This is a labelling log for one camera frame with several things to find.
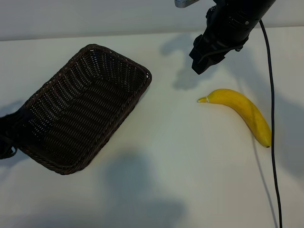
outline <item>black cable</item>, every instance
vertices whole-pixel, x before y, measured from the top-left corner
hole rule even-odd
[[[272,75],[272,65],[271,65],[271,55],[270,55],[270,46],[268,37],[266,34],[266,30],[262,20],[260,20],[260,25],[265,37],[266,47],[267,47],[267,56],[268,56],[268,66],[269,66],[269,76],[270,76],[270,86],[271,86],[271,156],[272,156],[272,168],[274,172],[274,179],[275,179],[275,191],[277,197],[277,203],[279,208],[279,223],[280,228],[283,227],[282,225],[282,210],[281,210],[281,200],[280,200],[280,193],[279,187],[277,185],[277,177],[276,177],[276,161],[275,161],[275,87],[274,87],[274,80]]]

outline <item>gray wall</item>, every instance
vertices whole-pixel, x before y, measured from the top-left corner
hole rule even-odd
[[[194,31],[212,0],[179,9],[174,0],[0,0],[0,40]],[[304,0],[277,0],[268,27],[304,26]]]

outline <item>yellow banana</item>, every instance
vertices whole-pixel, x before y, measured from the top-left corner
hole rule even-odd
[[[246,122],[255,138],[264,147],[271,146],[271,130],[258,108],[244,95],[231,89],[218,89],[202,97],[198,103],[226,105]]]

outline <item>black object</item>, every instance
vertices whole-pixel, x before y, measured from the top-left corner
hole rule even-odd
[[[251,30],[275,0],[214,0],[206,15],[207,29],[194,41],[190,53],[197,74],[225,58],[230,50],[240,51]]]
[[[108,48],[84,47],[16,113],[0,118],[0,159],[20,149],[62,175],[84,169],[151,80],[145,67]]]
[[[272,64],[271,64],[271,55],[270,55],[270,45],[266,33],[266,29],[262,20],[260,20],[260,25],[265,37],[266,47],[267,47],[267,57],[268,57],[268,66],[269,66],[269,76],[270,76],[270,86],[271,86],[271,158],[272,158],[272,168],[274,173],[275,180],[275,192],[277,198],[277,204],[279,208],[279,224],[280,228],[283,227],[282,223],[282,208],[281,208],[281,200],[280,200],[280,192],[277,184],[277,176],[276,176],[276,160],[275,160],[275,86],[274,79],[272,74]]]

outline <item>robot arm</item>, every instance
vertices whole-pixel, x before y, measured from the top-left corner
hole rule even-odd
[[[175,0],[179,8],[199,0]],[[225,58],[230,50],[240,51],[251,30],[257,25],[276,0],[214,0],[206,15],[207,28],[194,41],[190,53],[192,69],[201,74],[209,66]]]

